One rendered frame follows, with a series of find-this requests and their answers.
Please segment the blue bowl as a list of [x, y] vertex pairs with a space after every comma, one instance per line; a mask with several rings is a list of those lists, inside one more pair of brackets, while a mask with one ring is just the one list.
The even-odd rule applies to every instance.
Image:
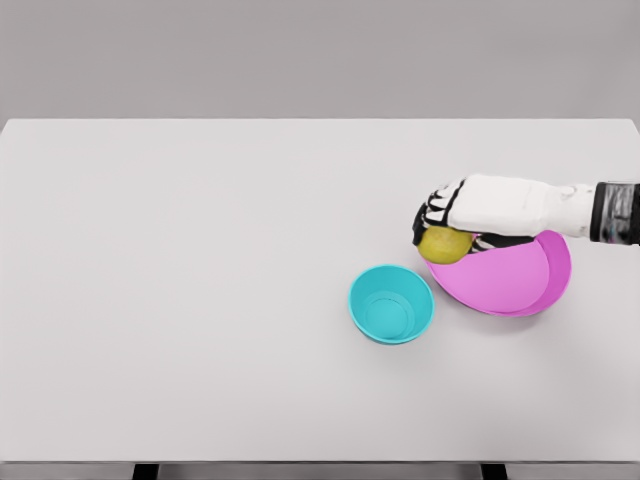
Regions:
[[435, 300], [419, 274], [383, 264], [362, 271], [353, 280], [348, 308], [364, 336], [395, 346], [412, 342], [427, 331], [434, 318]]

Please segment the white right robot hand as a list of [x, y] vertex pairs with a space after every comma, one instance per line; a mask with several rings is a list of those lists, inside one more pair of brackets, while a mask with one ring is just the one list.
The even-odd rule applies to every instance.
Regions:
[[555, 188], [540, 181], [469, 175], [430, 193], [415, 216], [412, 243], [448, 227], [475, 236], [471, 253], [528, 244], [549, 226], [556, 199]]

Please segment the pink plate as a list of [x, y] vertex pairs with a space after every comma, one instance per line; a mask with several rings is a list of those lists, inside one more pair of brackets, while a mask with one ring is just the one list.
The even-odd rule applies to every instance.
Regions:
[[568, 243], [553, 231], [539, 234], [531, 243], [427, 267], [459, 303], [503, 317], [526, 317], [547, 310], [562, 298], [572, 276]]

